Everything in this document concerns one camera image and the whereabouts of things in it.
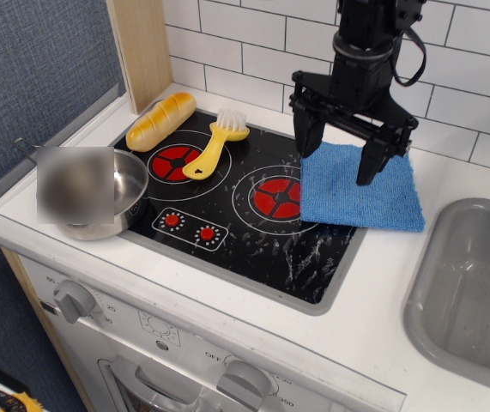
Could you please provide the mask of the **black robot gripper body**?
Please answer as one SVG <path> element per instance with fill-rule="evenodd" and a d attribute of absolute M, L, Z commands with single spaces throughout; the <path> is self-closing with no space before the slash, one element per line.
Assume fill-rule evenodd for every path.
<path fill-rule="evenodd" d="M 293 73 L 290 106 L 303 105 L 330 124 L 365 141 L 381 128 L 398 129 L 397 155 L 410 147 L 418 121 L 390 95 L 394 79 L 395 48 L 383 51 L 336 48 L 332 73 Z"/>

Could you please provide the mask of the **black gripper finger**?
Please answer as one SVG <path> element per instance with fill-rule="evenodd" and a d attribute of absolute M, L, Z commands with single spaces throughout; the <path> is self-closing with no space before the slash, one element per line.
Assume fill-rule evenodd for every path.
<path fill-rule="evenodd" d="M 318 112 L 313 112 L 303 105 L 293 107 L 295 142 L 301 157 L 309 157 L 319 148 L 324 126 L 325 122 Z"/>
<path fill-rule="evenodd" d="M 396 128 L 381 128 L 366 141 L 361 152 L 356 179 L 359 186 L 369 185 L 397 153 L 399 136 Z"/>

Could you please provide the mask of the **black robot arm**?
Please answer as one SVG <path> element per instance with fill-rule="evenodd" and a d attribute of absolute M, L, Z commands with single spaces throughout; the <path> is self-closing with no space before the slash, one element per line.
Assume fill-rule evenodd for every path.
<path fill-rule="evenodd" d="M 369 185 L 388 160 L 404 156 L 418 120 L 390 94 L 397 82 L 415 84 L 422 64 L 407 81 L 399 78 L 396 63 L 403 37 L 424 51 L 413 30 L 422 18 L 421 1 L 340 1 L 341 21 L 333 37 L 335 58 L 330 74 L 296 71 L 290 97 L 296 146 L 301 157 L 320 146 L 326 125 L 364 140 L 356 182 Z"/>

